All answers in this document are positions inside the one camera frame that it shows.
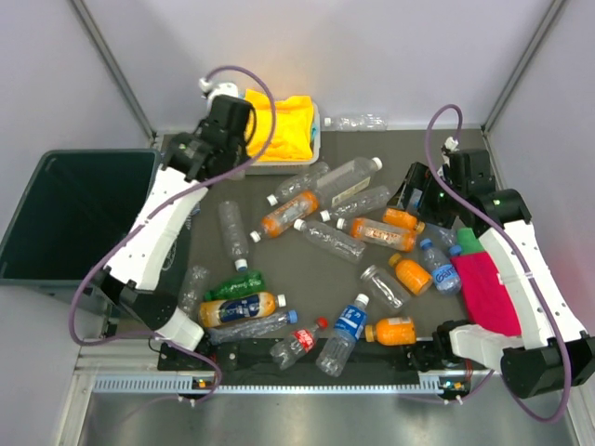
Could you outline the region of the large clear bottle with label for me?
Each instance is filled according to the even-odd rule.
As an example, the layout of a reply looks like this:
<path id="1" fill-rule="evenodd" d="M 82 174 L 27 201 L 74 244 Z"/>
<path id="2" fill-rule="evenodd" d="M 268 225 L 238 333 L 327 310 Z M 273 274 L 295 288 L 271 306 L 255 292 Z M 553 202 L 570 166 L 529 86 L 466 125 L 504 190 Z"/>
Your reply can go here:
<path id="1" fill-rule="evenodd" d="M 378 157 L 356 157 L 320 177 L 314 187 L 319 207 L 331 208 L 362 191 L 382 167 Z"/>

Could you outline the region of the clear bottle white cap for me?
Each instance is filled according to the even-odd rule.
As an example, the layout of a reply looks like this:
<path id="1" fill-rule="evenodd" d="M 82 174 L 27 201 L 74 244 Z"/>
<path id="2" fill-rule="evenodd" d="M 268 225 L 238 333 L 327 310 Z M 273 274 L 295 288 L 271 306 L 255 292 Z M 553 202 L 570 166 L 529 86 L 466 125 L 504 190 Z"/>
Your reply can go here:
<path id="1" fill-rule="evenodd" d="M 218 205 L 218 218 L 224 249 L 235 269 L 248 269 L 249 243 L 236 201 L 224 201 Z"/>

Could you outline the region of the clear jar without cap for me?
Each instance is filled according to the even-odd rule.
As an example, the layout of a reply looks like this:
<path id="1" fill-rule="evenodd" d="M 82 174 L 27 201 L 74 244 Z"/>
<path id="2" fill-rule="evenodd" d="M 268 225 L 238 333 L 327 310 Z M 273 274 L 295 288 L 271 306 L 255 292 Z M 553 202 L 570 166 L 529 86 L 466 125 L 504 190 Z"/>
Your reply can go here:
<path id="1" fill-rule="evenodd" d="M 360 276 L 368 293 L 394 311 L 401 311 L 412 297 L 386 270 L 376 265 L 368 267 Z"/>

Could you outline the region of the clear crushed bottle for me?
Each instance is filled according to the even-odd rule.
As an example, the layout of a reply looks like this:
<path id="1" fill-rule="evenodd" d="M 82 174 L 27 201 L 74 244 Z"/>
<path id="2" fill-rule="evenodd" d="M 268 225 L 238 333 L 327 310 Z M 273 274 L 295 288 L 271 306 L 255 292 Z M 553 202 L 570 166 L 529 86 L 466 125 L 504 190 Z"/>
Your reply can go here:
<path id="1" fill-rule="evenodd" d="M 293 227 L 301 232 L 310 243 L 334 256 L 353 264 L 359 263 L 364 257 L 364 242 L 331 228 L 323 222 L 297 219 Z"/>

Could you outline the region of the orange bottle tall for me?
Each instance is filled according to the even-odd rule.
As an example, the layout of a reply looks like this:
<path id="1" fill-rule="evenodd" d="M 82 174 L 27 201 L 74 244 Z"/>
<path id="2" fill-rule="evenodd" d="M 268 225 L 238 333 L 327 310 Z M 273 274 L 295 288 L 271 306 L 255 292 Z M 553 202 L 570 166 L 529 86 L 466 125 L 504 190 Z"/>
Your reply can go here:
<path id="1" fill-rule="evenodd" d="M 292 227 L 296 220 L 303 219 L 316 211 L 318 206 L 319 200 L 316 195 L 306 190 L 264 216 L 258 228 L 249 233 L 249 237 L 254 243 L 276 238 Z"/>

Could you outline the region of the blue label water bottle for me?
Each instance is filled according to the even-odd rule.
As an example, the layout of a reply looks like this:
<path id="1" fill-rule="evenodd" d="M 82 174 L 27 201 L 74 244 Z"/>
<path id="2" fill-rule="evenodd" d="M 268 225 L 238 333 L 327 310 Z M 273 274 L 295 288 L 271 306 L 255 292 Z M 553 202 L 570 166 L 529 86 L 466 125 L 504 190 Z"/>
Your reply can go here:
<path id="1" fill-rule="evenodd" d="M 367 321 L 369 297 L 358 294 L 338 316 L 332 334 L 325 341 L 316 365 L 325 374 L 339 377 L 359 340 Z"/>

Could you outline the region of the orange bottle with dark label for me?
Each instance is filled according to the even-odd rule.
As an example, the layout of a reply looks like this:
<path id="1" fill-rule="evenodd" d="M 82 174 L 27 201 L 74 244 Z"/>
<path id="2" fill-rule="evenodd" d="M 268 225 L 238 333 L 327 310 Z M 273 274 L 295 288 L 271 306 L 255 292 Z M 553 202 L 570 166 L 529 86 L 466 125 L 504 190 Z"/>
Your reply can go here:
<path id="1" fill-rule="evenodd" d="M 267 317 L 285 306 L 285 295 L 259 292 L 238 299 L 202 303 L 198 309 L 198 321 L 205 328 L 215 328 L 232 322 Z"/>

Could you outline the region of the red cap cola bottle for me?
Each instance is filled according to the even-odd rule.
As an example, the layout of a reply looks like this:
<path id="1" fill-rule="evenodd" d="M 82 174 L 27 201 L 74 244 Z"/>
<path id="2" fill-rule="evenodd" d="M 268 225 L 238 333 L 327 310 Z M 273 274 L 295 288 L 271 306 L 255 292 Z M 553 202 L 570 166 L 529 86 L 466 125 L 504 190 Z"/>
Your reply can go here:
<path id="1" fill-rule="evenodd" d="M 281 371 L 293 366 L 308 354 L 317 344 L 322 331 L 328 326 L 328 320 L 318 318 L 314 324 L 293 331 L 270 350 L 272 360 Z"/>

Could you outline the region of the blue cap bottle by right arm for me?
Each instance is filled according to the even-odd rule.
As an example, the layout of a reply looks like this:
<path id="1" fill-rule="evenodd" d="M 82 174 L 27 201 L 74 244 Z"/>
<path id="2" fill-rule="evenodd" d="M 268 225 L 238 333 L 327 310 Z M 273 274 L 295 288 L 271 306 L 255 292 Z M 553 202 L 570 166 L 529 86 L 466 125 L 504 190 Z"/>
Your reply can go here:
<path id="1" fill-rule="evenodd" d="M 430 223 L 426 224 L 426 228 L 446 246 L 450 256 L 460 256 L 462 254 L 462 247 L 457 241 L 454 230 L 445 229 Z"/>

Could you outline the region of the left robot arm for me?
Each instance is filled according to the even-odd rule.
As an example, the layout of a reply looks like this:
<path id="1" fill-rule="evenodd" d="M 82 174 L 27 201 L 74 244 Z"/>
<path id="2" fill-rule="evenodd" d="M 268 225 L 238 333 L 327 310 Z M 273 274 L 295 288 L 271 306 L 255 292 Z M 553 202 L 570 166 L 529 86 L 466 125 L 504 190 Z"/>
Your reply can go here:
<path id="1" fill-rule="evenodd" d="M 206 195 L 204 182 L 247 161 L 245 129 L 252 105 L 228 95 L 216 96 L 197 132 L 169 141 L 145 204 L 124 245 L 100 272 L 98 286 L 115 305 L 157 335 L 179 346 L 178 356 L 197 369 L 210 360 L 203 328 L 178 306 L 172 292 L 157 290 L 162 268 L 191 210 Z"/>

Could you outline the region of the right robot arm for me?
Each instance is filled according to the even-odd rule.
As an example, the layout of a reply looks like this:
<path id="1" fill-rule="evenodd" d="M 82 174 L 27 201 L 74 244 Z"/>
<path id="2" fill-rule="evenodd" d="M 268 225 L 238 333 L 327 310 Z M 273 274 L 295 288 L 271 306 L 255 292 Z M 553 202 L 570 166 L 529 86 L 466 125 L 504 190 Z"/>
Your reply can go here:
<path id="1" fill-rule="evenodd" d="M 447 368 L 476 361 L 501 374 L 520 399 L 583 385 L 594 373 L 594 338 L 562 297 L 521 194 L 497 187 L 485 150 L 446 157 L 443 183 L 456 199 L 415 162 L 390 201 L 445 229 L 459 219 L 482 247 L 453 260 L 469 320 L 437 328 L 436 361 Z"/>

